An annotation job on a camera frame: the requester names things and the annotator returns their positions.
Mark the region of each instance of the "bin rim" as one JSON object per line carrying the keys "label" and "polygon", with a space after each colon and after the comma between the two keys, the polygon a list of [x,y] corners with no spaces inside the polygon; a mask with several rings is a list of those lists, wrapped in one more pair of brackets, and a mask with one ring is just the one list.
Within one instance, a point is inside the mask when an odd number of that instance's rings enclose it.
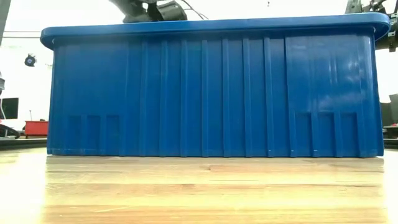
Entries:
{"label": "bin rim", "polygon": [[166,21],[96,26],[48,27],[42,31],[40,41],[47,48],[53,49],[54,39],[57,37],[84,37],[92,35],[123,34],[167,34],[173,32],[206,32],[240,29],[313,29],[358,26],[373,27],[375,40],[378,40],[386,35],[391,28],[390,18],[387,15],[369,12],[335,16],[228,19],[214,21]]}

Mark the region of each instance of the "metal frame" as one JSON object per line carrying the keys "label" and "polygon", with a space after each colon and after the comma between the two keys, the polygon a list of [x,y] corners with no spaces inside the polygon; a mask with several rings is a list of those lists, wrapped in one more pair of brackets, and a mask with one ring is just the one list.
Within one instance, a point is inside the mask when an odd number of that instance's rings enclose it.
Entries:
{"label": "metal frame", "polygon": [[0,0],[0,45],[4,28],[6,27],[8,12],[10,10],[11,0]]}
{"label": "metal frame", "polygon": [[362,10],[361,0],[348,0],[347,1],[346,14],[361,13],[362,11],[363,10]]}

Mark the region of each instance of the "red container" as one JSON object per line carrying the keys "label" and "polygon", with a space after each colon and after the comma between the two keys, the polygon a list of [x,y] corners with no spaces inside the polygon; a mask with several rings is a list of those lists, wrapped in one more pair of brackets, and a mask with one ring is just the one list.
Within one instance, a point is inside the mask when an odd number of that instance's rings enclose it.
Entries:
{"label": "red container", "polygon": [[26,136],[46,136],[49,131],[48,121],[26,121]]}

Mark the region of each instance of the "cable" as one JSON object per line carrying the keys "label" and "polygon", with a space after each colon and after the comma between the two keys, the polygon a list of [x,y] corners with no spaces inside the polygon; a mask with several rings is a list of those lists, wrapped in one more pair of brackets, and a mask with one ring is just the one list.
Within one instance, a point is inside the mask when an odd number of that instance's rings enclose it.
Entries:
{"label": "cable", "polygon": [[199,16],[202,20],[209,19],[209,18],[207,18],[207,16],[205,16],[205,15],[203,15],[202,13],[196,11],[186,0],[180,0],[180,1],[181,1],[181,2],[184,2],[184,3],[189,7],[189,9],[185,9],[185,10],[192,10],[192,11],[194,11],[196,14],[198,14],[198,16]]}
{"label": "cable", "polygon": [[207,18],[207,16],[203,15],[202,13],[200,13],[200,12],[194,10],[194,9],[184,9],[184,10],[191,10],[191,11],[194,11],[196,14],[198,14],[198,16],[199,16],[202,20],[205,20],[205,19],[209,20],[209,18]]}

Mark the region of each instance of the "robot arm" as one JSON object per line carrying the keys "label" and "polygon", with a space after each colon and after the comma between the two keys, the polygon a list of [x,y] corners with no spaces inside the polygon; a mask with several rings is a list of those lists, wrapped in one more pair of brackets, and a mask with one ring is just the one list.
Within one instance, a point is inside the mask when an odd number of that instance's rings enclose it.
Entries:
{"label": "robot arm", "polygon": [[160,4],[162,0],[110,0],[125,15],[124,23],[186,21],[187,15],[175,1]]}
{"label": "robot arm", "polygon": [[390,17],[391,30],[388,35],[379,39],[376,42],[376,50],[389,49],[390,52],[395,52],[396,47],[398,47],[398,21],[397,21],[397,11],[398,11],[398,0],[394,12],[388,14],[386,8],[382,5],[386,0],[372,0],[368,6],[362,7],[361,0],[349,0],[347,3],[346,14],[349,13],[363,13],[363,12],[379,12],[386,14]]}

